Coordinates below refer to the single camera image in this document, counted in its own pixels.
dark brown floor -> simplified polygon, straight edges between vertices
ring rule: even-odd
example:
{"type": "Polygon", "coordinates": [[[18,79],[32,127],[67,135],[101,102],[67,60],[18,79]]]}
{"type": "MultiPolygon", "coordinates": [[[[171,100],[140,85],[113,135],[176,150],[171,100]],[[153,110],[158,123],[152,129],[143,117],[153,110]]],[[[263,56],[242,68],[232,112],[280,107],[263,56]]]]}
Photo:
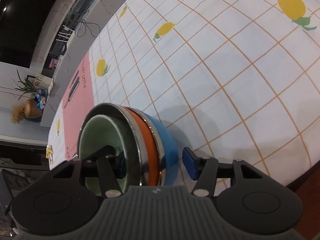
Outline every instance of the dark brown floor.
{"type": "Polygon", "coordinates": [[[306,240],[312,240],[320,232],[320,167],[295,193],[303,203],[303,214],[296,230],[306,240]]]}

checkered tablecloth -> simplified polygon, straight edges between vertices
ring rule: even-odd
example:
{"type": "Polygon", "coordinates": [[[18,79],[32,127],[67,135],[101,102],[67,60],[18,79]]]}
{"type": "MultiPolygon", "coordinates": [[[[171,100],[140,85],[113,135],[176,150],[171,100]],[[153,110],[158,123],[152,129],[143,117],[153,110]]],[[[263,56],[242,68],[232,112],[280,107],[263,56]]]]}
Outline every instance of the checkered tablecloth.
{"type": "MultiPolygon", "coordinates": [[[[242,158],[288,184],[320,160],[320,0],[302,1],[318,28],[292,22],[277,0],[127,0],[88,51],[94,104],[156,117],[180,154],[242,158]]],[[[61,115],[53,166],[65,154],[61,115]]],[[[176,184],[194,183],[181,163],[176,184]]]]}

black television screen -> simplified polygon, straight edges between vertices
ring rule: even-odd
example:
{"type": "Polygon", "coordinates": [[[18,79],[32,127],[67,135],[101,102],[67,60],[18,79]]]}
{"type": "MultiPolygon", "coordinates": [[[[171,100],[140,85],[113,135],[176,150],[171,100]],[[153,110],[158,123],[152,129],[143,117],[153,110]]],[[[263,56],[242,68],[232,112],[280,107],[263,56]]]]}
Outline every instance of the black television screen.
{"type": "Polygon", "coordinates": [[[56,0],[0,0],[0,61],[30,67],[44,22],[56,0]]]}

orange pot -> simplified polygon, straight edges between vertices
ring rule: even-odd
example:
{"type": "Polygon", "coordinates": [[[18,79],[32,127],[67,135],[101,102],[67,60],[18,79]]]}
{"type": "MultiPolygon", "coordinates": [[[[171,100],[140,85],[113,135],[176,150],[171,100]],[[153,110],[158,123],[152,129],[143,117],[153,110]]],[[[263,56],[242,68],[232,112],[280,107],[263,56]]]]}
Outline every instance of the orange pot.
{"type": "Polygon", "coordinates": [[[147,152],[148,152],[148,165],[149,165],[149,179],[148,186],[158,186],[159,184],[159,156],[156,147],[156,143],[153,139],[152,133],[149,129],[149,126],[144,122],[142,117],[140,117],[137,113],[132,111],[131,109],[125,108],[135,119],[137,122],[144,142],[146,144],[147,152]]]}

stacked bowls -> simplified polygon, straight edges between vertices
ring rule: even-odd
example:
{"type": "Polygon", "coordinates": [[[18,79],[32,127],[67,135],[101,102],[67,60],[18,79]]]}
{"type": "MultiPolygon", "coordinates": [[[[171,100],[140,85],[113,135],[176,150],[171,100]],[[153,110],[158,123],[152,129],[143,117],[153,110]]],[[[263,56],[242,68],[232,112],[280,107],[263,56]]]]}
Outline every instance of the stacked bowls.
{"type": "MultiPolygon", "coordinates": [[[[176,144],[157,119],[138,109],[111,103],[95,106],[82,125],[77,152],[84,159],[106,145],[124,152],[126,176],[118,179],[123,192],[133,186],[170,186],[178,174],[176,144]]],[[[99,195],[98,178],[86,178],[86,186],[99,195]]]]}

